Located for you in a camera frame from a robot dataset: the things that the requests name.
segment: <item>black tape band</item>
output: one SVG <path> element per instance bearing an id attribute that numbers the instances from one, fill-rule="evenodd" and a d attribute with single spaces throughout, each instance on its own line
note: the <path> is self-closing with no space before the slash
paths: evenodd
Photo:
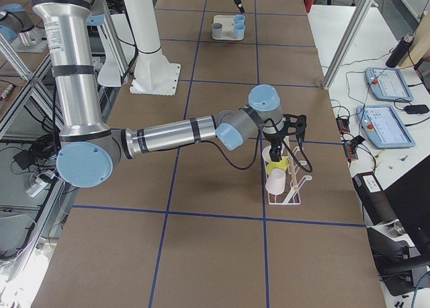
<path id="1" fill-rule="evenodd" d="M 70 75 L 94 75 L 94 66 L 89 65 L 61 65 L 52 66 L 52 76 L 70 76 Z"/>
<path id="2" fill-rule="evenodd" d="M 37 4 L 42 3 L 64 3 L 64 4 L 73 4 L 78 5 L 80 7 L 84 7 L 88 10 L 91 10 L 91 5 L 89 2 L 86 2 L 84 0 L 32 0 L 32 5 L 35 6 Z"/>
<path id="3" fill-rule="evenodd" d="M 146 145 L 144 128 L 137 130 L 137 141 L 139 142 L 140 152 L 142 153 L 150 152 Z"/>
<path id="4" fill-rule="evenodd" d="M 194 142 L 199 143 L 202 142 L 202 137 L 200 136 L 199 124 L 196 118 L 190 118 L 189 122 L 191 123 L 191 129 L 193 130 Z"/>
<path id="5" fill-rule="evenodd" d="M 241 108 L 248 116 L 251 118 L 252 121 L 254 121 L 255 125 L 257 125 L 257 128 L 261 130 L 264 128 L 265 123 L 263 119 L 260 117 L 260 115 L 257 113 L 256 110 L 254 110 L 249 105 L 245 105 L 243 108 Z"/>
<path id="6" fill-rule="evenodd" d="M 126 138 L 126 129 L 121 130 L 121 146 L 124 154 L 126 155 L 127 159 L 133 159 L 132 155 L 128 151 L 128 145 L 127 145 L 127 138 Z"/>
<path id="7" fill-rule="evenodd" d="M 216 121 L 215 121 L 215 117 L 213 115 L 210 116 L 212 118 L 212 121 L 214 123 L 214 129 L 216 129 Z"/>
<path id="8" fill-rule="evenodd" d="M 106 130 L 106 131 L 101 131 L 97 133 L 90 133 L 90 134 L 84 134 L 84 135 L 72 135 L 68 137 L 62 137 L 60 135 L 60 141 L 62 142 L 88 141 L 88 140 L 104 138 L 111 134 L 112 134 L 111 130 Z"/>

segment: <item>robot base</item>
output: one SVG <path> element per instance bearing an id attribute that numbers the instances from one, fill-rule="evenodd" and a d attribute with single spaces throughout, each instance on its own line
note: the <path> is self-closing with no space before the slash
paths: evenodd
<path id="1" fill-rule="evenodd" d="M 155 59 L 138 59 L 130 93 L 173 96 L 180 72 L 181 65 L 169 63 L 162 54 Z"/>

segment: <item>white pillar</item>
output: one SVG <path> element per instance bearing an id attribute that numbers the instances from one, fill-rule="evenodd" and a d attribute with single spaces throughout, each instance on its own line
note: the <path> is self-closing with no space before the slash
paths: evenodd
<path id="1" fill-rule="evenodd" d="M 181 65 L 163 55 L 153 0 L 124 0 L 139 55 L 131 93 L 175 95 Z"/>

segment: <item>white cup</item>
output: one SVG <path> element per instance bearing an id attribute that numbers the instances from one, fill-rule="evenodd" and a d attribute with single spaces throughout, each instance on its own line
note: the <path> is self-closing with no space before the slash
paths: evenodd
<path id="1" fill-rule="evenodd" d="M 245 16 L 243 14 L 236 14 L 233 17 L 234 24 L 244 24 L 245 23 Z"/>
<path id="2" fill-rule="evenodd" d="M 269 194 L 280 195 L 285 191 L 286 173 L 284 170 L 275 168 L 267 177 L 265 188 Z"/>
<path id="3" fill-rule="evenodd" d="M 235 24 L 234 25 L 234 37 L 242 40 L 245 37 L 245 25 Z"/>
<path id="4" fill-rule="evenodd" d="M 212 24 L 212 37 L 213 39 L 219 39 L 222 37 L 222 24 Z"/>

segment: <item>blue cup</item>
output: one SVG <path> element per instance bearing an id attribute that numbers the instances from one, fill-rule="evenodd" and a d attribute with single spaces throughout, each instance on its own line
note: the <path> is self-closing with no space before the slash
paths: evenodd
<path id="1" fill-rule="evenodd" d="M 243 14 L 236 14 L 233 20 L 234 20 L 234 24 L 244 24 L 245 16 Z"/>
<path id="2" fill-rule="evenodd" d="M 245 37 L 245 25 L 235 24 L 234 25 L 234 37 L 236 39 L 242 40 Z"/>

